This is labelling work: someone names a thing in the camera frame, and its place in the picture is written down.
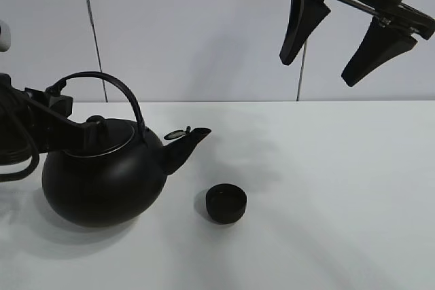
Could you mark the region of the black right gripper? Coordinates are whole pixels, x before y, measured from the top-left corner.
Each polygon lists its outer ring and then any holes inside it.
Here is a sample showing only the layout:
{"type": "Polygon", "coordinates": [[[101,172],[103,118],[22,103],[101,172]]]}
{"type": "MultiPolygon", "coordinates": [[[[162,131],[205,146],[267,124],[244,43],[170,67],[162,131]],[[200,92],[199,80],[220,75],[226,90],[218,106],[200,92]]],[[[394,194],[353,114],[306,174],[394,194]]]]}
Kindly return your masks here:
{"type": "MultiPolygon", "coordinates": [[[[434,19],[402,2],[402,0],[358,0],[377,13],[392,20],[403,20],[405,25],[424,39],[434,34],[434,19]]],[[[288,27],[279,53],[284,65],[291,65],[305,41],[331,12],[324,0],[291,0],[288,27]]],[[[368,30],[341,77],[353,87],[369,73],[387,61],[411,51],[417,40],[400,29],[383,26],[373,18],[368,30]]]]}

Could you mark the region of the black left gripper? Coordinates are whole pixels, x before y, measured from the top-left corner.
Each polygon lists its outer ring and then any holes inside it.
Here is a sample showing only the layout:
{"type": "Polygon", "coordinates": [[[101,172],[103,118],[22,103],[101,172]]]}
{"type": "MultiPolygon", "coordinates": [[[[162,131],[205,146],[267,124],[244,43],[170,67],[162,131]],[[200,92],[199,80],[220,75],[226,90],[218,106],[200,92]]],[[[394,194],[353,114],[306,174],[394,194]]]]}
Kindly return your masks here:
{"type": "Polygon", "coordinates": [[[11,77],[1,74],[1,163],[28,160],[35,147],[38,153],[58,150],[85,150],[95,143],[98,125],[76,123],[73,98],[49,91],[12,86],[11,77]]]}

